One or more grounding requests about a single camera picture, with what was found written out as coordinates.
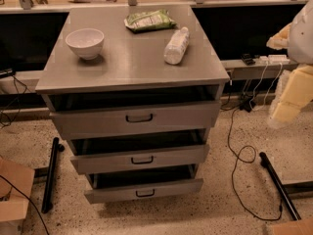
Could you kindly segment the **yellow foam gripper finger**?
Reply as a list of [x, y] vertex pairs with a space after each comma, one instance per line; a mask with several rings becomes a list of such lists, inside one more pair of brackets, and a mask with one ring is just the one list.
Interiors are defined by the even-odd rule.
[[283, 70], [269, 108], [267, 123], [272, 128], [287, 126], [312, 100], [313, 66], [300, 65], [293, 71]]
[[289, 47], [290, 29], [291, 24], [289, 23], [274, 36], [271, 36], [267, 41], [266, 46], [275, 50], [287, 49]]

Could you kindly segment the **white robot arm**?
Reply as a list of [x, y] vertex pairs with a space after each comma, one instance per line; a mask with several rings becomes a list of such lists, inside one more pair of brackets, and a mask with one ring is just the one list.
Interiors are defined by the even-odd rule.
[[292, 122], [313, 100], [313, 0], [306, 3], [291, 23], [270, 37], [266, 46], [286, 49], [289, 58], [298, 63], [295, 70], [284, 70], [280, 75], [269, 109], [269, 125], [279, 128]]

